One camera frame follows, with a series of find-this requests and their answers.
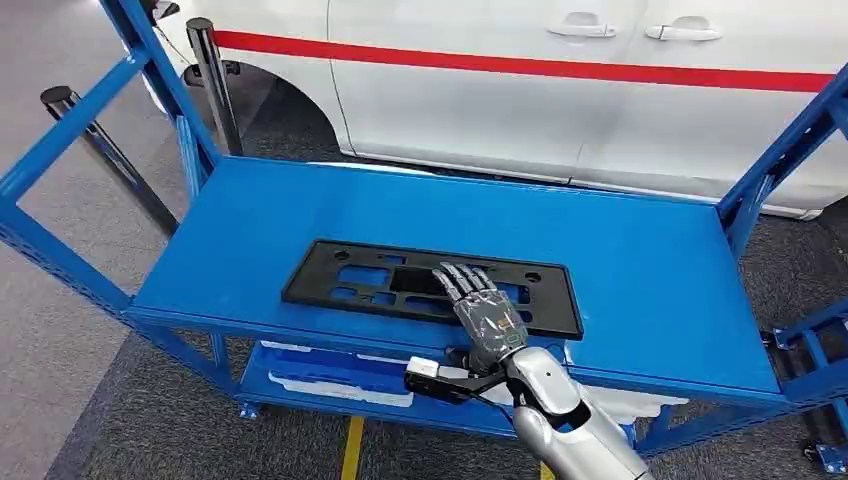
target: shelf top surface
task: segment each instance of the shelf top surface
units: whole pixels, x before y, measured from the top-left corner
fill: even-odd
[[[779,392],[715,210],[674,200],[225,158],[133,305],[351,341],[467,341],[459,326],[283,303],[316,239],[564,265],[584,328],[566,342],[574,366]]]

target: robotic arm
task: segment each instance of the robotic arm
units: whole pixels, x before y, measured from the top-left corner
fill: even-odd
[[[527,346],[527,329],[509,298],[481,269],[442,263],[433,270],[472,339],[464,362],[475,377],[438,376],[438,364],[410,359],[404,382],[422,395],[461,403],[506,382],[518,438],[561,480],[653,480],[609,416],[580,394],[551,353]]]

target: car side panel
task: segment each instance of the car side panel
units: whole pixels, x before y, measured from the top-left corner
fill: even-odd
[[[330,41],[366,47],[371,58],[333,61],[357,153],[568,181],[617,86],[500,68],[514,59],[612,61],[626,50],[643,6],[644,0],[331,0]],[[616,25],[616,36],[548,31],[580,12]],[[434,61],[415,64],[421,58]],[[466,64],[454,68],[455,62]]]
[[[206,17],[219,31],[249,32],[305,40],[327,39],[329,0],[275,0],[238,2],[230,0],[179,0],[180,12],[159,20],[167,37],[166,52],[179,74],[196,63],[188,43],[185,23],[193,17]],[[266,70],[301,90],[321,109],[343,152],[352,153],[344,116],[333,83],[330,60],[301,56],[259,53],[239,48],[221,48],[225,60],[247,63]]]
[[[678,24],[695,26],[700,17],[723,37],[659,41],[643,33],[681,17],[692,18]],[[846,24],[840,0],[651,0],[627,63],[783,72],[791,90],[792,74],[832,74],[844,64]],[[607,128],[584,145],[574,181],[720,198],[815,95],[762,86],[627,84]],[[803,82],[797,87],[804,90]],[[803,214],[845,196],[846,157],[848,144],[834,135],[767,203]]]

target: van door handle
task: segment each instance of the van door handle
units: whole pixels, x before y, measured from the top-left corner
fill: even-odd
[[[722,33],[714,28],[680,28],[671,25],[652,25],[645,29],[645,35],[656,40],[688,40],[704,42],[718,40]]]
[[[609,38],[615,36],[616,28],[608,23],[598,25],[569,25],[567,23],[561,23],[559,25],[549,26],[548,31],[556,35]]]

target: floor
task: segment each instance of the floor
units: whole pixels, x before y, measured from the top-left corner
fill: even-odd
[[[94,1],[5,0],[2,9],[0,107],[15,119],[0,129],[5,169],[51,124],[41,91],[57,84],[84,91],[123,51]],[[233,96],[250,153],[345,159],[302,96],[249,71],[237,82]],[[181,215],[186,199],[172,130],[141,82],[100,120]],[[164,244],[78,146],[21,204],[128,291]],[[842,246],[848,204],[814,222],[761,223],[742,271],[764,326],[791,322],[848,291]],[[257,422],[239,420],[203,381],[127,337],[5,246],[0,265],[0,478],[338,478],[345,418],[277,408]],[[243,358],[247,346],[230,342],[231,356]],[[808,436],[801,419],[782,419],[652,466],[658,479],[825,478],[799,456]],[[539,477],[538,463],[510,441],[369,421],[362,449],[362,479]]]

